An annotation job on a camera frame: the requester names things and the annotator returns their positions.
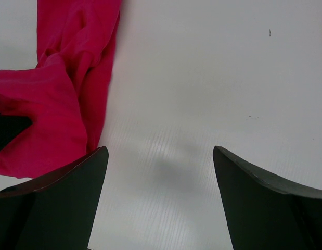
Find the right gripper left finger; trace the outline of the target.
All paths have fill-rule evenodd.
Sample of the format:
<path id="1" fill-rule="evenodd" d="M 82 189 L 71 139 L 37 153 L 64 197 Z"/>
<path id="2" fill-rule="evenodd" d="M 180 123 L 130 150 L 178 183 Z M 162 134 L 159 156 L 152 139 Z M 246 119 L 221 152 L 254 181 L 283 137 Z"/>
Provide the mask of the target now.
<path id="1" fill-rule="evenodd" d="M 0 249 L 87 249 L 109 153 L 0 191 Z"/>

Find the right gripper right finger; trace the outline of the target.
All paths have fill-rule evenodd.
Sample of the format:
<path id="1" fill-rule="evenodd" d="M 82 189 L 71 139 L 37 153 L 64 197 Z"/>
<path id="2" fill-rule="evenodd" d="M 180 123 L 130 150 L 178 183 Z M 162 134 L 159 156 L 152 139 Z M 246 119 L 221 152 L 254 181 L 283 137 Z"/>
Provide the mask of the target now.
<path id="1" fill-rule="evenodd" d="M 233 249 L 322 249 L 322 190 L 216 146 L 213 161 Z"/>

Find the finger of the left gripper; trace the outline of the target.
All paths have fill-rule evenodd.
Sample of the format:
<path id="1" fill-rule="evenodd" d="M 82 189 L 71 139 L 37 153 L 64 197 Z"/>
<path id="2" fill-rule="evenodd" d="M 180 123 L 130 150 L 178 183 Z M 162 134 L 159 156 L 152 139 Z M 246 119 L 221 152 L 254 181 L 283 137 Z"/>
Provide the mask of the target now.
<path id="1" fill-rule="evenodd" d="M 29 117 L 0 113 L 0 151 L 31 125 L 32 120 Z"/>

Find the magenta t shirt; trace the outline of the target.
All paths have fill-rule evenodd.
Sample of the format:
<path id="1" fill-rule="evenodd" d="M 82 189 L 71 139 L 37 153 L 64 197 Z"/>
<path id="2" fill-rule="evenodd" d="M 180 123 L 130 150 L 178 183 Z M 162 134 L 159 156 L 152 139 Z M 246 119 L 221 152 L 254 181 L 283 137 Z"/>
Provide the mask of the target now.
<path id="1" fill-rule="evenodd" d="M 31 125 L 0 151 L 0 175 L 37 178 L 98 146 L 120 1 L 38 1 L 37 65 L 0 70 L 0 117 Z"/>

